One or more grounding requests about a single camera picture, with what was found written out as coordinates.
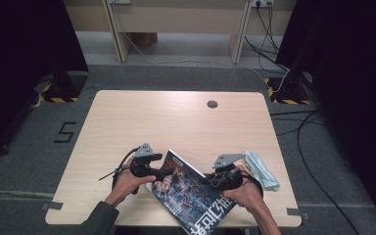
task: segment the comic book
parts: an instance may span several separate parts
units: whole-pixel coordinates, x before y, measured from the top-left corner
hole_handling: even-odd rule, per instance
[[[212,189],[202,173],[172,150],[162,168],[170,167],[175,168],[173,175],[152,184],[152,193],[188,234],[212,234],[236,203]]]

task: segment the illustrated book cover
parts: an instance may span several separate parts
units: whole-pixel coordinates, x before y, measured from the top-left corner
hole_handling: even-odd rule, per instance
[[[202,173],[169,150],[162,168],[173,167],[173,175],[152,184],[152,193],[188,234],[212,234],[236,203],[222,197]]]

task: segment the person's left hand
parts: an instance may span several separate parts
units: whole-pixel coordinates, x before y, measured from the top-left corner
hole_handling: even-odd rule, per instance
[[[132,162],[133,158],[127,161],[128,164]],[[117,207],[119,203],[123,202],[127,195],[131,194],[140,185],[155,181],[155,175],[148,175],[145,177],[136,177],[130,172],[130,169],[125,169],[120,173],[112,193],[106,198],[105,202]]]

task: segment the wall socket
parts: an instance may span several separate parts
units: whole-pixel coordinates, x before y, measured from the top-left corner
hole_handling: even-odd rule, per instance
[[[257,1],[258,0],[253,0],[252,7],[256,6]],[[268,7],[268,3],[271,3],[271,6],[273,6],[273,3],[274,3],[274,0],[259,0],[259,1],[260,1],[260,7],[261,8],[267,8]]]

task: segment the stand base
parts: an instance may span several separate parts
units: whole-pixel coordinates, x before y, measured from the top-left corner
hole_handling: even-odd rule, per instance
[[[307,95],[300,84],[294,84],[293,86],[289,85],[289,87],[286,84],[282,84],[282,87],[279,90],[279,86],[282,82],[282,79],[283,77],[269,77],[264,80],[267,86],[269,87],[268,95],[270,97],[271,102],[276,104],[288,105],[310,104]]]
[[[52,79],[41,93],[43,102],[77,102],[78,96],[87,80],[87,75],[70,75],[72,85],[67,89],[60,89]]]

